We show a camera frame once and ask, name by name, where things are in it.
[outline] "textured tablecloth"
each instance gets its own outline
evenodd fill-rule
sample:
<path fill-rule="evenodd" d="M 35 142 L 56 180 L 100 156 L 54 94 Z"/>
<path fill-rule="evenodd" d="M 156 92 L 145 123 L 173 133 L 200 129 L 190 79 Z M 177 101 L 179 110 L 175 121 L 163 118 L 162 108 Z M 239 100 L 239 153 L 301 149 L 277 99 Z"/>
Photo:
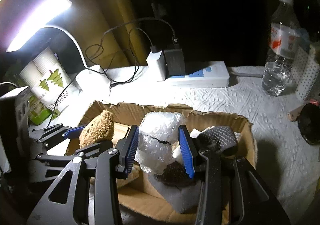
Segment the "textured tablecloth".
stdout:
<path fill-rule="evenodd" d="M 134 67 L 112 69 L 108 75 L 118 81 L 132 76 Z M 235 72 L 262 74 L 263 67 L 234 67 Z M 95 98 L 80 94 L 52 124 L 77 126 Z M 149 79 L 148 67 L 140 67 L 132 83 L 111 89 L 107 103 L 136 103 L 166 107 L 170 103 L 186 104 L 195 110 L 236 113 L 249 119 L 258 143 L 257 171 L 275 193 L 294 224 L 313 199 L 320 176 L 319 147 L 308 145 L 297 122 L 286 114 L 301 103 L 294 93 L 271 97 L 261 87 L 261 78 L 230 77 L 228 88 L 177 88 Z M 46 126 L 47 121 L 37 128 Z"/>

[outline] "bubble wrap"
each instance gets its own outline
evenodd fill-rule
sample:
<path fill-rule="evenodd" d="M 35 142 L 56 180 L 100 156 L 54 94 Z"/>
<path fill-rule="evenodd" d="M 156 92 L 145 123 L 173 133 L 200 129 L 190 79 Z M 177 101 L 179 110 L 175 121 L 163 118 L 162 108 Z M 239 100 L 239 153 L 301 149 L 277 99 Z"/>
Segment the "bubble wrap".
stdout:
<path fill-rule="evenodd" d="M 178 140 L 178 127 L 185 123 L 180 113 L 150 112 L 139 127 L 135 160 L 145 173 L 162 174 L 172 159 L 172 144 Z"/>

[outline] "screw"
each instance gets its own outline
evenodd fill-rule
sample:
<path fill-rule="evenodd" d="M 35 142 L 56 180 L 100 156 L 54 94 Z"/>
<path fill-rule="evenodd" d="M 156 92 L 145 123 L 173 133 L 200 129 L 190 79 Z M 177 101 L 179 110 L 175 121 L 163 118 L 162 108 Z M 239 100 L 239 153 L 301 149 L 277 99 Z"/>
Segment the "screw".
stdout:
<path fill-rule="evenodd" d="M 72 159 L 72 162 L 74 164 L 78 164 L 81 162 L 81 160 L 82 160 L 82 158 L 80 156 L 76 156 L 75 158 Z"/>
<path fill-rule="evenodd" d="M 118 153 L 118 149 L 116 149 L 116 148 L 109 148 L 108 149 L 108 154 L 115 155 L 116 153 Z"/>
<path fill-rule="evenodd" d="M 200 153 L 204 155 L 204 154 L 207 153 L 208 151 L 210 151 L 208 148 L 202 148 L 202 149 L 200 150 Z"/>
<path fill-rule="evenodd" d="M 237 156 L 237 161 L 242 163 L 245 161 L 245 158 L 243 156 Z"/>

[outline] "plastic water bottle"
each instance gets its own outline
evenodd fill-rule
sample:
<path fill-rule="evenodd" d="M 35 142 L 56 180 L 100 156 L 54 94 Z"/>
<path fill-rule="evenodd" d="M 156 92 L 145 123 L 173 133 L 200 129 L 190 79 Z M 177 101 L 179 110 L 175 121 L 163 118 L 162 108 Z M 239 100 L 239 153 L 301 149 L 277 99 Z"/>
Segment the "plastic water bottle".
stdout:
<path fill-rule="evenodd" d="M 300 39 L 293 0 L 279 1 L 280 5 L 272 15 L 270 45 L 262 79 L 263 89 L 272 96 L 279 96 L 288 84 Z"/>

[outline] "blue gripper pad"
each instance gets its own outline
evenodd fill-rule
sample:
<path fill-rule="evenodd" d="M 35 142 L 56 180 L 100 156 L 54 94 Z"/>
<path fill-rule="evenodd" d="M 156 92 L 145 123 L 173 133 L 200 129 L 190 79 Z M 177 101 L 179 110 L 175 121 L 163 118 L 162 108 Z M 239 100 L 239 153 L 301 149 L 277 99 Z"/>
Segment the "blue gripper pad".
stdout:
<path fill-rule="evenodd" d="M 195 175 L 197 150 L 185 125 L 179 126 L 179 145 L 187 174 L 192 179 Z"/>
<path fill-rule="evenodd" d="M 86 127 L 87 125 L 81 125 L 75 128 L 69 128 L 66 132 L 63 133 L 64 138 L 74 139 L 79 138 L 79 135 L 81 131 Z"/>
<path fill-rule="evenodd" d="M 138 148 L 138 143 L 139 143 L 139 128 L 137 127 L 134 132 L 133 138 L 131 140 L 128 154 L 127 154 L 126 160 L 125 160 L 126 161 L 126 169 L 124 171 L 126 174 L 129 174 L 132 171 L 134 158 L 136 156 L 136 151 Z"/>

